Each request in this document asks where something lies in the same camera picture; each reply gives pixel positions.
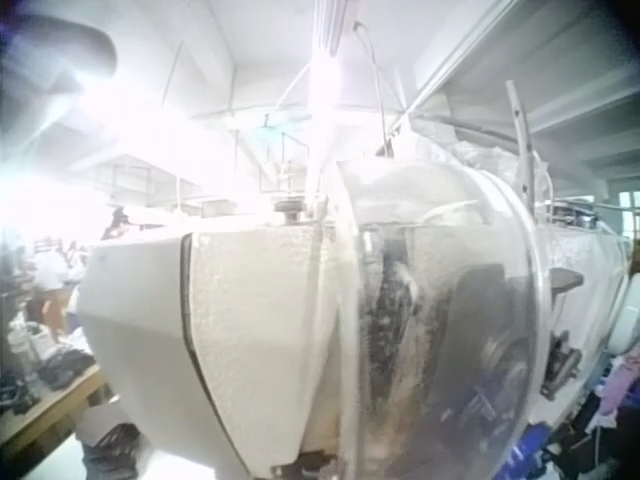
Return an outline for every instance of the clear plastic cover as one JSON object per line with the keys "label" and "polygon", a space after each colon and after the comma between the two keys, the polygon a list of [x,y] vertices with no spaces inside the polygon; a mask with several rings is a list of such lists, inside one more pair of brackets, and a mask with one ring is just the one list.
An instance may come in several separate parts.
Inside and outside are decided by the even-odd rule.
{"label": "clear plastic cover", "polygon": [[492,175],[371,159],[335,167],[342,478],[482,480],[544,374],[534,225]]}

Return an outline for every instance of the wooden table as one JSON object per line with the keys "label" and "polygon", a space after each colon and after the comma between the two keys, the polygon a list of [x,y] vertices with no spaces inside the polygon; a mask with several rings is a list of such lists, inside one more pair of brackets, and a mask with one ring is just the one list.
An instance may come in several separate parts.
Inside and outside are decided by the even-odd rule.
{"label": "wooden table", "polygon": [[79,408],[88,406],[88,399],[106,380],[98,366],[90,367],[73,384],[61,391],[45,390],[40,403],[24,415],[6,412],[0,417],[0,444],[7,463],[38,441],[48,430]]}

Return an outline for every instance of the cable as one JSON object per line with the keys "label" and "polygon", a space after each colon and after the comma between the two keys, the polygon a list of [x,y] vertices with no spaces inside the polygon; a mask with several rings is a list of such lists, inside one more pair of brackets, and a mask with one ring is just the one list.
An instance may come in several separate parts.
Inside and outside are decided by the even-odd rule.
{"label": "cable", "polygon": [[353,26],[353,31],[356,33],[356,36],[360,39],[361,42],[364,40],[358,35],[358,30],[362,30],[366,37],[366,43],[369,46],[369,55],[371,58],[371,63],[373,64],[373,78],[376,85],[376,96],[378,97],[378,105],[380,107],[380,120],[382,124],[382,146],[384,148],[384,156],[389,156],[389,149],[387,148],[387,120],[384,113],[384,102],[382,100],[382,91],[380,89],[380,74],[378,72],[378,62],[376,61],[376,52],[373,47],[373,42],[371,41],[371,36],[369,35],[369,30],[364,24],[356,21]]}

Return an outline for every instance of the pink fabric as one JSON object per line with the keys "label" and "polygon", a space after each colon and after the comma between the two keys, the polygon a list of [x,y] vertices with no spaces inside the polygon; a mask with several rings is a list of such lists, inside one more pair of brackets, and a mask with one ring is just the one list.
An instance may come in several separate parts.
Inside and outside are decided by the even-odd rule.
{"label": "pink fabric", "polygon": [[640,378],[640,345],[624,357],[624,362],[607,378],[600,394],[600,415],[610,415],[624,400],[625,395]]}

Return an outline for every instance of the ceiling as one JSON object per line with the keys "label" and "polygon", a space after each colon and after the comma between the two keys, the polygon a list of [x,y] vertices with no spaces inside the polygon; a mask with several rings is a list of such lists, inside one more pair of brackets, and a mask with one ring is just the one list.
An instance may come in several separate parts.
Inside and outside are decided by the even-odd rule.
{"label": "ceiling", "polygon": [[514,80],[556,184],[606,198],[610,185],[640,186],[640,63],[602,3],[521,2],[444,91],[453,116],[513,134]]}
{"label": "ceiling", "polygon": [[[637,64],[593,2],[350,1],[375,47],[387,128],[406,109],[432,111],[425,100],[444,94],[439,113],[510,131],[504,83],[514,79],[561,189],[640,177]],[[177,185],[186,201],[228,197],[278,188],[282,165],[304,169],[308,77],[281,97],[310,60],[314,0],[36,0],[29,8],[111,36],[113,84],[132,99],[122,101],[120,123],[142,110],[142,123],[167,118],[123,141],[78,106],[38,138],[27,155],[33,169],[101,188],[114,202],[153,205],[174,203]],[[343,36],[334,155],[382,143],[368,55],[361,37]]]}

